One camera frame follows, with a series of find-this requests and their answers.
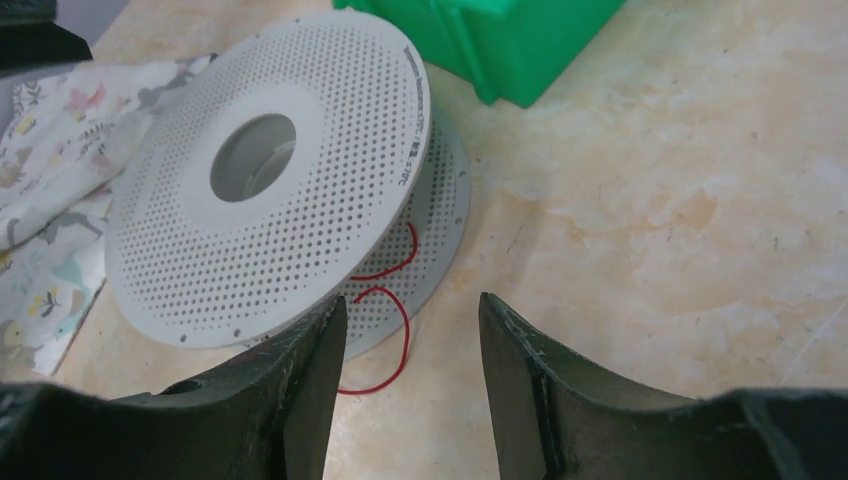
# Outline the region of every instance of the hole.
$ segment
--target hole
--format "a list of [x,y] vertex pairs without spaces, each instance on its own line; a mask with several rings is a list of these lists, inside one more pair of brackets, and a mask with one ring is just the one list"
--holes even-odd
[[195,390],[200,390],[201,388],[203,388],[203,382],[201,382],[200,380],[183,380],[182,382],[175,383],[170,387],[166,388],[165,391],[160,393],[159,395],[177,395],[180,393],[194,392]]
[[212,191],[225,202],[258,195],[288,166],[296,138],[294,124],[285,115],[263,115],[245,123],[212,163]]

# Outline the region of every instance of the red wire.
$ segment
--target red wire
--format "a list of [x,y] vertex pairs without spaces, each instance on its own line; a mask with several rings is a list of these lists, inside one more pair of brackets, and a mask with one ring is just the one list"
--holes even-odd
[[403,371],[404,367],[406,367],[406,357],[409,353],[409,316],[406,314],[406,309],[403,308],[403,304],[400,303],[400,300],[386,287],[371,287],[368,290],[360,293],[356,300],[353,301],[354,304],[359,303],[360,300],[368,296],[373,292],[382,292],[389,296],[398,310],[400,311],[401,316],[403,317],[403,352],[400,355],[400,363],[398,364],[397,369],[395,369],[395,373],[392,374],[385,382],[371,388],[366,388],[364,390],[345,390],[340,388],[339,393],[342,395],[368,395],[370,393],[379,392],[380,390],[388,387],[395,379],[400,376],[400,373]]
[[415,231],[415,227],[412,225],[412,222],[406,222],[406,226],[409,227],[409,234],[412,235],[412,253],[410,253],[409,256],[406,257],[406,260],[404,260],[404,261],[400,262],[399,264],[395,265],[394,267],[392,267],[388,270],[384,270],[380,273],[377,273],[377,274],[374,274],[374,275],[369,275],[369,276],[366,276],[366,277],[350,277],[350,279],[351,280],[360,280],[360,281],[377,280],[378,278],[383,278],[387,275],[391,275],[391,274],[397,272],[398,270],[402,269],[403,267],[412,263],[412,261],[415,259],[415,255],[418,253],[418,233]]

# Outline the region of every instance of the white perforated plate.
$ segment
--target white perforated plate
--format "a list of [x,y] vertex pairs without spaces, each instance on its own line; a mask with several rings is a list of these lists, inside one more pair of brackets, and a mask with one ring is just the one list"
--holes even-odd
[[[418,253],[412,263],[377,280],[348,280],[337,292],[347,299],[345,360],[374,347],[403,325],[403,317],[394,302],[383,293],[372,293],[354,304],[357,296],[373,286],[386,287],[412,317],[435,292],[459,249],[470,205],[471,176],[456,128],[436,108],[433,108],[429,145],[421,174],[403,212],[353,276],[373,276],[402,263],[412,250],[407,226],[410,222],[418,233]],[[260,340],[246,342],[240,349],[252,347]]]
[[[279,329],[336,291],[418,177],[425,75],[399,30],[349,11],[269,29],[220,56],[156,122],[117,192],[107,273],[130,323],[164,343],[220,347]],[[232,134],[247,124],[262,125],[239,146]],[[219,151],[231,160],[215,173]],[[287,151],[279,178],[256,181]]]

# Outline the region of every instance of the green box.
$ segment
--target green box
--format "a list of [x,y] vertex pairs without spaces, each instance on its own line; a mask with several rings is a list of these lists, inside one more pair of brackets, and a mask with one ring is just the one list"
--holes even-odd
[[424,60],[468,80],[487,105],[527,108],[624,0],[333,0],[397,26]]

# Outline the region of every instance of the beige tabletop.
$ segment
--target beige tabletop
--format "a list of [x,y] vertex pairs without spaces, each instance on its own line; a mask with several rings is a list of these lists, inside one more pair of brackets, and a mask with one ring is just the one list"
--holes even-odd
[[[226,48],[329,0],[133,0],[94,48]],[[848,2],[630,0],[532,108],[428,66],[472,160],[468,230],[409,366],[340,397],[325,477],[497,478],[480,292],[601,364],[689,396],[848,383]],[[345,365],[367,387],[395,335]],[[136,333],[108,288],[56,380],[158,392],[230,354]]]

